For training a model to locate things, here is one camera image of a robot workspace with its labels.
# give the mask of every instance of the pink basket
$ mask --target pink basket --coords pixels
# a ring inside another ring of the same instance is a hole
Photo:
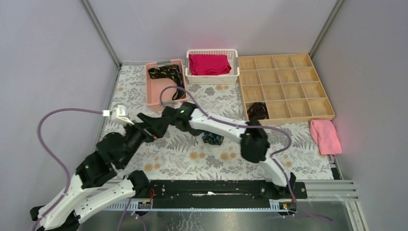
[[[168,86],[176,86],[176,83],[171,79],[167,78],[160,78],[160,79],[150,79],[150,75],[148,70],[153,67],[158,67],[162,65],[169,65],[169,64],[177,64],[180,68],[180,71],[183,73],[183,81],[184,87],[186,87],[186,76],[184,74],[184,66],[181,59],[172,59],[171,61],[165,62],[154,62],[146,64],[146,103],[150,107],[152,111],[161,111],[164,109],[162,105],[160,105],[160,93],[162,90]],[[176,89],[168,89],[163,93],[163,104],[165,106],[173,107],[177,102],[184,102],[187,101],[187,95],[184,96],[182,99],[172,100],[172,97]]]

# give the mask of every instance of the white basket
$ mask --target white basket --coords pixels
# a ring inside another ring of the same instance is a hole
[[[190,71],[190,54],[224,54],[228,58],[231,71],[219,76],[193,76]],[[235,84],[240,75],[237,50],[189,50],[186,58],[186,76],[189,84]]]

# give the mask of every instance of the wooden compartment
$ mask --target wooden compartment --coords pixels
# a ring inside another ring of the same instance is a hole
[[[270,100],[285,100],[285,94],[283,94],[282,86],[280,84],[262,85],[264,96],[266,101]]]
[[[245,102],[265,101],[261,85],[242,86],[242,94]]]
[[[282,84],[282,88],[287,100],[306,98],[300,83]]]
[[[280,83],[278,72],[275,69],[258,70],[262,84]]]
[[[270,119],[285,119],[291,117],[286,100],[269,101],[267,102],[267,107]]]
[[[294,67],[291,56],[288,54],[272,55],[276,68]]]
[[[291,54],[291,58],[295,67],[313,66],[309,54]]]
[[[302,87],[307,98],[326,98],[320,82],[302,83]]]
[[[259,69],[272,69],[275,68],[272,55],[260,55],[255,56],[256,66]]]
[[[258,76],[258,71],[241,71],[240,72],[240,80],[243,86],[245,85],[259,85],[261,84],[261,80]]]
[[[288,100],[288,106],[292,117],[312,116],[307,100]]]
[[[246,120],[249,120],[248,110],[249,110],[249,108],[252,106],[252,104],[254,104],[254,103],[256,103],[256,102],[246,103],[246,104],[245,104],[245,112],[243,112],[243,113],[245,114],[245,119],[246,119]],[[269,118],[269,110],[268,110],[268,107],[266,107],[265,109],[267,110],[267,113],[268,113],[266,119],[270,119],[270,118]]]
[[[313,67],[296,68],[301,82],[319,81],[316,70]]]
[[[308,54],[244,56],[239,60],[246,68],[255,68],[241,71],[238,78],[246,120],[247,111],[255,102],[267,105],[269,118],[260,120],[262,125],[335,117]]]
[[[334,112],[328,99],[309,99],[310,109],[313,116],[333,116]]]
[[[278,76],[281,83],[299,82],[296,70],[294,68],[278,69]]]
[[[238,57],[240,70],[256,70],[255,58],[253,56]]]

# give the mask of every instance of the pink cloth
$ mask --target pink cloth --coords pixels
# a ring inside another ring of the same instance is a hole
[[[194,76],[218,76],[228,74],[231,70],[224,54],[190,54],[189,62]]]
[[[312,119],[310,121],[310,135],[319,146],[320,154],[341,154],[342,146],[333,123],[328,119]]]

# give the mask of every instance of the table surface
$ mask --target table surface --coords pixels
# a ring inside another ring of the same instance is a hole
[[[235,85],[187,85],[203,109],[233,119],[243,120],[242,102],[238,84]],[[161,112],[152,112],[146,104],[145,67],[143,65],[122,66],[112,105],[127,106],[130,119],[140,121],[140,112],[159,117]],[[309,134],[308,123],[277,125],[290,133],[292,146],[277,158],[298,180],[332,180],[333,175],[326,156]],[[124,129],[107,122],[103,135],[109,132],[123,133]],[[284,147],[285,136],[275,131],[266,131],[271,147]],[[267,180],[269,176],[258,165],[245,161],[240,155],[240,146],[225,138],[222,145],[203,142],[202,135],[192,136],[169,126],[162,139],[140,146],[128,166],[118,172],[118,177],[134,170],[144,170],[150,180]]]

